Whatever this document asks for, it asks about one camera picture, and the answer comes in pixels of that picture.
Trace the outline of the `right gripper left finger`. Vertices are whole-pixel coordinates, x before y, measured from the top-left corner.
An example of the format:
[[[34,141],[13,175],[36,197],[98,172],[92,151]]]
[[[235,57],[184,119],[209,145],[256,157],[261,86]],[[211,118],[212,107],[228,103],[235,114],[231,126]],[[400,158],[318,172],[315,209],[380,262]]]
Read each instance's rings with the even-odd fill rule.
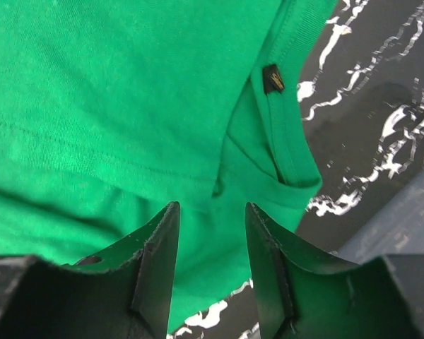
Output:
[[[165,338],[179,239],[180,204],[82,258],[76,273],[71,338]]]

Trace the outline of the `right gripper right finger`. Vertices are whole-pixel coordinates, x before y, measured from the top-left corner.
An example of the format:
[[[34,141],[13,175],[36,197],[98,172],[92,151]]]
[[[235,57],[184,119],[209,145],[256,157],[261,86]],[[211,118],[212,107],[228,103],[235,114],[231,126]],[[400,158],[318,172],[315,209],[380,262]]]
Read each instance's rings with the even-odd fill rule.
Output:
[[[333,275],[357,266],[287,230],[255,203],[245,207],[245,231],[262,338],[282,338],[298,318],[289,266],[313,275]]]

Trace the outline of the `green t shirt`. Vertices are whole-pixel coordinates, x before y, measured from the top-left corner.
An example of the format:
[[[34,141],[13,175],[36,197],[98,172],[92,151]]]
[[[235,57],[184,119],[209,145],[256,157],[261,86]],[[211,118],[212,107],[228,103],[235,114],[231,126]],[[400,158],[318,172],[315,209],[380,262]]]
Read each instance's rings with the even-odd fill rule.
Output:
[[[334,1],[0,1],[0,254],[65,264],[181,205],[170,331],[250,276],[245,207],[322,185],[301,68]]]

